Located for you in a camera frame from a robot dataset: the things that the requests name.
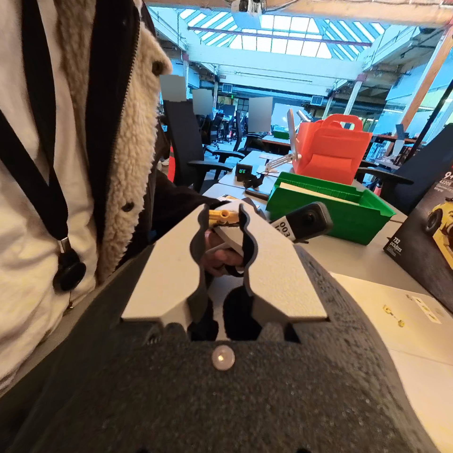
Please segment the person's left hand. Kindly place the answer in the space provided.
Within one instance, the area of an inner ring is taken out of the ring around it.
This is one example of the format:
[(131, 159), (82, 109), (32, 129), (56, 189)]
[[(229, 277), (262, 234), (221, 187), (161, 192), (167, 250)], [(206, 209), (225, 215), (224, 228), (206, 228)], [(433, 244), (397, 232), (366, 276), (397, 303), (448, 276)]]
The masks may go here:
[(204, 269), (215, 277), (224, 275), (224, 267), (242, 267), (243, 257), (213, 230), (205, 231), (206, 252), (201, 258)]

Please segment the yellow connector brick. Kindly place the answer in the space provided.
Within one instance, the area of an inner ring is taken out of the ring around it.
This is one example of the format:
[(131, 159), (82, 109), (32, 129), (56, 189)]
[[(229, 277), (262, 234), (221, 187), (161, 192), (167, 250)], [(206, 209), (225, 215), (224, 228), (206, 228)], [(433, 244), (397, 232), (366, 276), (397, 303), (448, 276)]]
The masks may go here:
[(209, 210), (208, 224), (210, 227), (232, 226), (239, 223), (239, 214), (237, 211), (228, 209)]

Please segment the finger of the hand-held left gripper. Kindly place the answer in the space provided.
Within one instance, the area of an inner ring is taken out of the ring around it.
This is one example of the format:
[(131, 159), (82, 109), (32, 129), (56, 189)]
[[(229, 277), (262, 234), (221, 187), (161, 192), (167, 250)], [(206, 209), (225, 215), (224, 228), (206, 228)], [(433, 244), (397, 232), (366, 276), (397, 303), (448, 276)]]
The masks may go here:
[(215, 210), (222, 210), (222, 209), (227, 209), (230, 211), (237, 211), (239, 214), (239, 222), (241, 221), (241, 214), (239, 213), (239, 207), (241, 205), (250, 205), (253, 209), (254, 212), (257, 213), (261, 218), (264, 220), (267, 220), (267, 217), (264, 214), (264, 211), (261, 209), (262, 206), (252, 199), (226, 199), (226, 203), (221, 205), (220, 207), (216, 208)]
[(243, 256), (244, 235), (239, 226), (216, 226), (213, 231), (223, 240), (223, 243), (212, 248), (212, 253), (218, 250), (232, 249)]

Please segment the black toy set box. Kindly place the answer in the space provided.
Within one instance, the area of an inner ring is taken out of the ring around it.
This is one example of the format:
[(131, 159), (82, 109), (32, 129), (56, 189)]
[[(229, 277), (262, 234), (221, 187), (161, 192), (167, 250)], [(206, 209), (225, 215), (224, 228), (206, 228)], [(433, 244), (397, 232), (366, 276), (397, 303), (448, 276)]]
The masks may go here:
[(453, 167), (438, 176), (383, 248), (393, 261), (453, 311)]

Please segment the wooden articulated stand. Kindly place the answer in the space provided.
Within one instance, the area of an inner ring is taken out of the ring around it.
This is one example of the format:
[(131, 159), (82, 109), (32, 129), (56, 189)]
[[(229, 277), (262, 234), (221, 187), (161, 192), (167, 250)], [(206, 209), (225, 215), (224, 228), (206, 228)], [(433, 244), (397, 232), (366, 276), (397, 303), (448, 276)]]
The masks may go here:
[(295, 126), (294, 113), (292, 109), (289, 109), (286, 115), (287, 127), (288, 127), (288, 139), (282, 139), (275, 137), (274, 135), (263, 139), (263, 143), (274, 146), (276, 149), (281, 147), (290, 148), (286, 155), (267, 158), (266, 164), (264, 165), (264, 173), (278, 173), (279, 167), (287, 164), (299, 164), (302, 162), (301, 154), (298, 152), (299, 142), (297, 139), (297, 133), (300, 126), (303, 124), (311, 123), (313, 121), (312, 116), (305, 110), (297, 110), (296, 115), (300, 119), (299, 125)]

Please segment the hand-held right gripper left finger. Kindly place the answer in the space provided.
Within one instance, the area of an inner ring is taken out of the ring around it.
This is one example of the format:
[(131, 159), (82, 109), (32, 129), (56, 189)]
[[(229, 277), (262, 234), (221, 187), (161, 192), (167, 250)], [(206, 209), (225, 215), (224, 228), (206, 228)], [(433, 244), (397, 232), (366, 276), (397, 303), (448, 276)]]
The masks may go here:
[(187, 329), (207, 311), (202, 257), (206, 250), (208, 207), (196, 207), (155, 242), (122, 313), (123, 321), (152, 321)]

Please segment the white hanging ceiling unit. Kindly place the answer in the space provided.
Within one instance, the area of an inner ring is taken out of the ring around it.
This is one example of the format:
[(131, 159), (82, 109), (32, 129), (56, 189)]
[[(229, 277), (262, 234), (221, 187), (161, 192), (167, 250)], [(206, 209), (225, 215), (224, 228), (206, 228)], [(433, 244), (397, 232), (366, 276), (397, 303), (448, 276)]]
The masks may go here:
[(263, 1), (233, 0), (231, 1), (231, 12), (233, 14), (261, 15), (263, 12)]

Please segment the instruction booklet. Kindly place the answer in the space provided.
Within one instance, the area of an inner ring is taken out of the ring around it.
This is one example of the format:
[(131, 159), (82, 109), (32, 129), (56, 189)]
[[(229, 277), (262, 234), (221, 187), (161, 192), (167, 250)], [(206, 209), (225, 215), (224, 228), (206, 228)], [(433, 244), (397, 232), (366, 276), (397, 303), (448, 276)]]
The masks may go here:
[(382, 337), (407, 398), (439, 451), (452, 452), (452, 315), (428, 295), (331, 275)]

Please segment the person's fleece-lined jacket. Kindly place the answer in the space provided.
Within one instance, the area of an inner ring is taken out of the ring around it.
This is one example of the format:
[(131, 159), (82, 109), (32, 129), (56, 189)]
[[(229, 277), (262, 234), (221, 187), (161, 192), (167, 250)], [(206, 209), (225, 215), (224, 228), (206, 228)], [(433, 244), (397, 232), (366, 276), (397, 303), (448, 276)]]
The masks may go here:
[(149, 243), (161, 139), (160, 76), (173, 71), (141, 1), (55, 1), (76, 132), (94, 202), (96, 283)]

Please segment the grey desk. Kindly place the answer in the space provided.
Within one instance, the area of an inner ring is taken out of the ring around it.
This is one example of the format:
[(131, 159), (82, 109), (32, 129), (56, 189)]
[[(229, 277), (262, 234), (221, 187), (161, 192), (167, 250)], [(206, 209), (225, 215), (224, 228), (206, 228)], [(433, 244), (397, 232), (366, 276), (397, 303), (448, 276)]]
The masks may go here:
[(360, 245), (336, 237), (322, 235), (302, 243), (303, 248), (327, 271), (381, 285), (416, 292), (430, 293), (383, 250), (407, 216), (389, 205), (395, 215), (368, 245)]

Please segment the person's white sweater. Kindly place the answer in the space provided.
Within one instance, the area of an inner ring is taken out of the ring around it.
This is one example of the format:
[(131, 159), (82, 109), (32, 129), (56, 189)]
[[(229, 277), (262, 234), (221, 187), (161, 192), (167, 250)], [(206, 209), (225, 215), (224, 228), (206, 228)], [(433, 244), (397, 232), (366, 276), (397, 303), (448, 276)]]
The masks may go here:
[(97, 246), (87, 159), (76, 132), (55, 1), (38, 1), (53, 67), (56, 95), (54, 168), (68, 206), (72, 247), (87, 272), (71, 292), (53, 287), (58, 245), (14, 178), (1, 163), (0, 194), (0, 376), (1, 394), (20, 366), (56, 329), (69, 308), (96, 286)]

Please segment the beige cardboard sheet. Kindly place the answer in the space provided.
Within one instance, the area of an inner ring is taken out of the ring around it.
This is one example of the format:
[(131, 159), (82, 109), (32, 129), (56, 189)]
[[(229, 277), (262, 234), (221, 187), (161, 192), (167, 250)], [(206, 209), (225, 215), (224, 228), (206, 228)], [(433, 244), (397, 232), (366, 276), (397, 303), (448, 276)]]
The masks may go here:
[(279, 188), (280, 189), (285, 189), (285, 190), (290, 190), (292, 192), (302, 193), (304, 195), (314, 196), (316, 198), (322, 198), (322, 199), (325, 199), (325, 200), (342, 202), (342, 203), (355, 205), (355, 206), (359, 205), (359, 203), (357, 203), (357, 202), (348, 201), (348, 200), (345, 200), (345, 199), (342, 199), (342, 198), (338, 198), (338, 197), (334, 197), (334, 196), (331, 196), (331, 195), (327, 195), (327, 194), (323, 194), (323, 193), (320, 193), (320, 192), (316, 192), (316, 191), (313, 191), (313, 190), (301, 188), (301, 187), (298, 187), (298, 186), (295, 186), (295, 185), (291, 185), (291, 184), (288, 184), (288, 183), (280, 183)]

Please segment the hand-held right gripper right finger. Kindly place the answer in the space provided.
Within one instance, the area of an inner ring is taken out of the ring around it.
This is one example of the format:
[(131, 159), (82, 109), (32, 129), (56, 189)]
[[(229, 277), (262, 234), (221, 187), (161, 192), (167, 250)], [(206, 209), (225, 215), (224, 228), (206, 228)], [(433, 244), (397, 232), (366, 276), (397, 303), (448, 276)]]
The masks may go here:
[(261, 326), (327, 320), (327, 313), (295, 243), (257, 215), (239, 207), (243, 232), (243, 284), (252, 297), (252, 318)]

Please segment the green storage bin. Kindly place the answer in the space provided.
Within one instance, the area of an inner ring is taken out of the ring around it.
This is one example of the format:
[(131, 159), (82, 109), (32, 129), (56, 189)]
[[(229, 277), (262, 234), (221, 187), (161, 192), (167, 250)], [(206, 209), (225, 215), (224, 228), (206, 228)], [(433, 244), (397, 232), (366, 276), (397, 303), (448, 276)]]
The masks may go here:
[[(358, 206), (325, 200), (290, 190), (280, 189), (280, 183), (359, 203)], [(395, 211), (369, 189), (358, 190), (352, 185), (334, 183), (288, 172), (280, 173), (269, 195), (266, 206), (270, 220), (274, 221), (291, 211), (319, 201), (327, 207), (333, 221), (329, 235), (361, 245), (368, 245)]]

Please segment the red plastic tote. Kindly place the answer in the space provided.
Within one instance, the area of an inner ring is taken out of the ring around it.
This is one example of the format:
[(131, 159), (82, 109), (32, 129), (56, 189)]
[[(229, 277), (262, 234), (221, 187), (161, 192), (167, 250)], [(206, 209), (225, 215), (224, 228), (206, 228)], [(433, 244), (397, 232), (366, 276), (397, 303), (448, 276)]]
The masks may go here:
[(325, 120), (301, 122), (295, 136), (293, 160), (297, 175), (352, 185), (370, 144), (372, 133), (363, 130), (353, 115), (333, 114)]

